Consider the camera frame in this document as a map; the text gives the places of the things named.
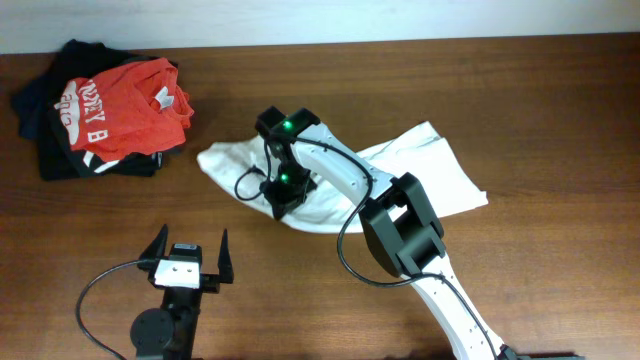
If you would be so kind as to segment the white t-shirt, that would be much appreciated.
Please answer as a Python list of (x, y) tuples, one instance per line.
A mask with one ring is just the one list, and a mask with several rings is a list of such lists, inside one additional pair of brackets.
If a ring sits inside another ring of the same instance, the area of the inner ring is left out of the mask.
[[(272, 207), (260, 196), (268, 165), (260, 136), (242, 142), (215, 142), (197, 155), (201, 170), (234, 199), (268, 217)], [(429, 122), (423, 122), (399, 137), (358, 152), (376, 168), (396, 177), (406, 172), (416, 176), (440, 218), (473, 210), (488, 203), (487, 194), (464, 173), (448, 141)], [(354, 210), (350, 200), (329, 182), (315, 175), (317, 188), (306, 201), (281, 221), (309, 233), (336, 234)]]

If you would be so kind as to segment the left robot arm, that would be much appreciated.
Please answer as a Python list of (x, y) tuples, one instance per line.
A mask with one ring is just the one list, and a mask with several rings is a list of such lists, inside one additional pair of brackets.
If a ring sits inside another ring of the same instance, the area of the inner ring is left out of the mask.
[(201, 246), (169, 245), (168, 234), (168, 226), (163, 225), (139, 257), (138, 268), (163, 292), (163, 298), (160, 306), (143, 311), (131, 325), (137, 359), (190, 360), (202, 297), (217, 294), (223, 284), (234, 282), (227, 231), (222, 233), (216, 274), (201, 271)]

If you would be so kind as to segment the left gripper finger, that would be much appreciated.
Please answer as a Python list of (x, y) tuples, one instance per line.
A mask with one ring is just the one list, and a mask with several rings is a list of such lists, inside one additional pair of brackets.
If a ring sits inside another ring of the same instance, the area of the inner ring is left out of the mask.
[(168, 225), (164, 224), (156, 237), (139, 256), (137, 267), (140, 270), (154, 270), (159, 261), (164, 258), (168, 233)]
[(219, 282), (224, 284), (232, 284), (234, 282), (234, 270), (229, 250), (227, 229), (225, 229), (222, 234), (217, 266)]

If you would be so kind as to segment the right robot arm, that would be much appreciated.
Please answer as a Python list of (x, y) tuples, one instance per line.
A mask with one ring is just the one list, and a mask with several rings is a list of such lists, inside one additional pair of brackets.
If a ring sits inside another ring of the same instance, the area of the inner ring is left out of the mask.
[(303, 204), (318, 175), (354, 206), (367, 247), (392, 276), (377, 287), (411, 286), (444, 331), (458, 359), (518, 360), (482, 319), (454, 273), (444, 229), (418, 178), (376, 168), (336, 139), (306, 108), (285, 115), (270, 107), (255, 128), (264, 141), (267, 179), (260, 191), (280, 220)]

